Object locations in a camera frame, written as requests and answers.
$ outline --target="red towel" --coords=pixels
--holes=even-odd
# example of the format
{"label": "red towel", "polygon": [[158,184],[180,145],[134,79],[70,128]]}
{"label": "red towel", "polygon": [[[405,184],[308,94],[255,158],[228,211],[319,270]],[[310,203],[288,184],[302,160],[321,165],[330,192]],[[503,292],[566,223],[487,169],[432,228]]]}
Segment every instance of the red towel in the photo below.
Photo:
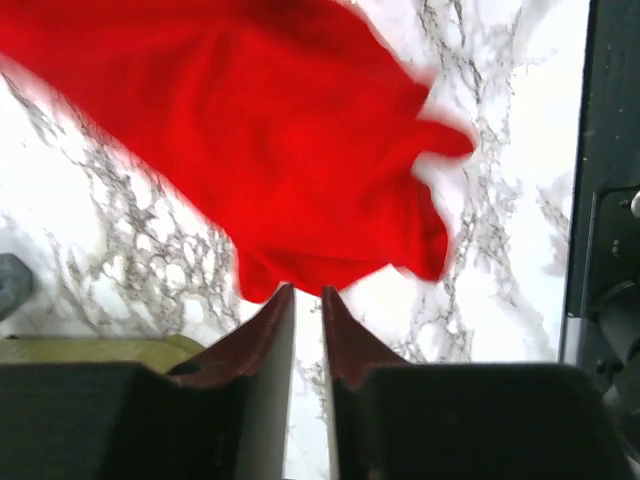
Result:
{"label": "red towel", "polygon": [[428,85],[333,0],[0,0],[0,52],[230,235],[247,300],[445,270],[447,230],[410,170],[472,140],[417,119]]}

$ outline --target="green object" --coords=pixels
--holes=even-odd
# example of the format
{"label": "green object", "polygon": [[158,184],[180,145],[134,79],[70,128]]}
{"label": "green object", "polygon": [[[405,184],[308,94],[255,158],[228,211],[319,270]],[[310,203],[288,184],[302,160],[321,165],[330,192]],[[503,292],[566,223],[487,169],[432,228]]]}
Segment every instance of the green object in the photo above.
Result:
{"label": "green object", "polygon": [[183,335],[164,340],[3,339],[0,364],[140,362],[166,373],[203,350],[202,345]]}

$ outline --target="gray object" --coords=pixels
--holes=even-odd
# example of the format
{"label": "gray object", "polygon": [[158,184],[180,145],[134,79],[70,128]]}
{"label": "gray object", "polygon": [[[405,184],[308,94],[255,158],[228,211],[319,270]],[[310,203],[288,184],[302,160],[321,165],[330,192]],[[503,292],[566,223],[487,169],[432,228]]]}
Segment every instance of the gray object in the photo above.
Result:
{"label": "gray object", "polygon": [[631,200],[631,213],[636,218],[640,218],[640,192],[636,193],[636,196]]}
{"label": "gray object", "polygon": [[0,321],[15,312],[33,293],[33,274],[18,257],[0,254]]}

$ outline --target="red fabric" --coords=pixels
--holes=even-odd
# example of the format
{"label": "red fabric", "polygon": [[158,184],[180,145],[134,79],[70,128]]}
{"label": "red fabric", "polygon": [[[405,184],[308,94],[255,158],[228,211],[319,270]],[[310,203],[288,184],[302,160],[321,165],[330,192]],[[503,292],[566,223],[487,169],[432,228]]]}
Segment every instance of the red fabric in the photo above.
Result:
{"label": "red fabric", "polygon": [[332,0],[0,0],[0,52],[234,241],[242,295],[318,295],[391,263],[435,280],[449,238],[416,156],[472,152]]}

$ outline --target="white marble countertop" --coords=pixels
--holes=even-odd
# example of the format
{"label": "white marble countertop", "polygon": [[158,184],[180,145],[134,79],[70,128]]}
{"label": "white marble countertop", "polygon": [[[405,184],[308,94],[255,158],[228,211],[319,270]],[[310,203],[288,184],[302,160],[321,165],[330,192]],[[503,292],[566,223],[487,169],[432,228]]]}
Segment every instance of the white marble countertop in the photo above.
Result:
{"label": "white marble countertop", "polygon": [[[554,361],[567,260],[588,0],[359,0],[399,57],[441,70],[426,108],[470,118],[481,147],[426,171],[455,226],[438,285],[384,269],[344,293],[419,362]],[[0,335],[158,337],[205,345],[258,306],[232,289],[233,246],[50,99],[0,79],[0,252],[38,290]],[[328,478],[319,302],[298,293],[286,476]]]}

